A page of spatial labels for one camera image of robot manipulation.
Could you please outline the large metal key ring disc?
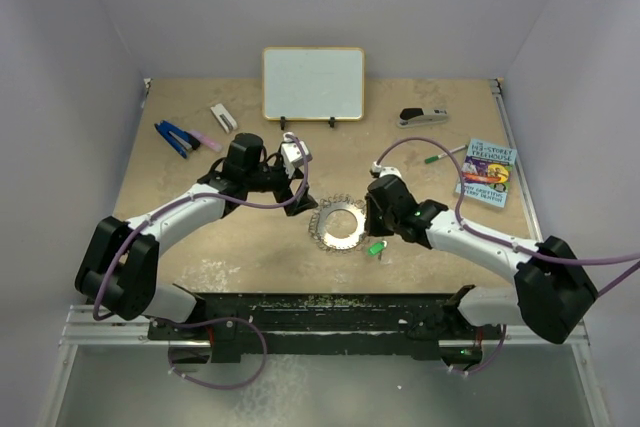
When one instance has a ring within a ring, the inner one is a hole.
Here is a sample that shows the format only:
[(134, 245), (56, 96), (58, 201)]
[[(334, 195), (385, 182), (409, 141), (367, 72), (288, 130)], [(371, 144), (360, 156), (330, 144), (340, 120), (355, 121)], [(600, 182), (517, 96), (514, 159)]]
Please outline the large metal key ring disc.
[(336, 194), (318, 201), (308, 233), (326, 252), (356, 250), (365, 240), (366, 206), (362, 199)]

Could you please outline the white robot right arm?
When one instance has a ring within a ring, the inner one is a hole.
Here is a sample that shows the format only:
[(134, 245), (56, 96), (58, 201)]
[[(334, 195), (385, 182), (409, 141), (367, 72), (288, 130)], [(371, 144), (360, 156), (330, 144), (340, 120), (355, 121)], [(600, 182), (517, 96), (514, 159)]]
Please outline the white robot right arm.
[(396, 175), (375, 179), (365, 196), (365, 231), (463, 258), (507, 281), (504, 288), (465, 287), (445, 313), (446, 330), (467, 338), (486, 325), (526, 326), (561, 344), (598, 298), (573, 250), (554, 236), (542, 242), (512, 237), (458, 219), (446, 205), (417, 202)]

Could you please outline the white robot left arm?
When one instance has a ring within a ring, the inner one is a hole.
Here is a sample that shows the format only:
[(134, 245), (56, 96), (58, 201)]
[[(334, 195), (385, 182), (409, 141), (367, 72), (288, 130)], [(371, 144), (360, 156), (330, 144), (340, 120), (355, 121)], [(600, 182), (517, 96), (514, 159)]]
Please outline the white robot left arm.
[(102, 219), (75, 279), (76, 290), (93, 303), (95, 320), (145, 316), (170, 322), (184, 339), (201, 335), (209, 315), (206, 301), (160, 282), (161, 256), (201, 227), (250, 206), (252, 193), (272, 194), (272, 208), (287, 216), (316, 208), (308, 186), (311, 160), (309, 148), (291, 132), (272, 154), (266, 154), (261, 137), (240, 133), (226, 156), (179, 197), (127, 220)]

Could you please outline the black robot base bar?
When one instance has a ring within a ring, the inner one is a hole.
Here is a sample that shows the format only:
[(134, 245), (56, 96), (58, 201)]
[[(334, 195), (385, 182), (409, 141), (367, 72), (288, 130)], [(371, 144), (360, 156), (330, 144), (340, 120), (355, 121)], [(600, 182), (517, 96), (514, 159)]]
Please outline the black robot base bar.
[(153, 340), (175, 346), (203, 342), (211, 361), (231, 363), (244, 354), (387, 355), (478, 364), (495, 326), (474, 327), (454, 310), (456, 294), (203, 293), (194, 329), (151, 323)]

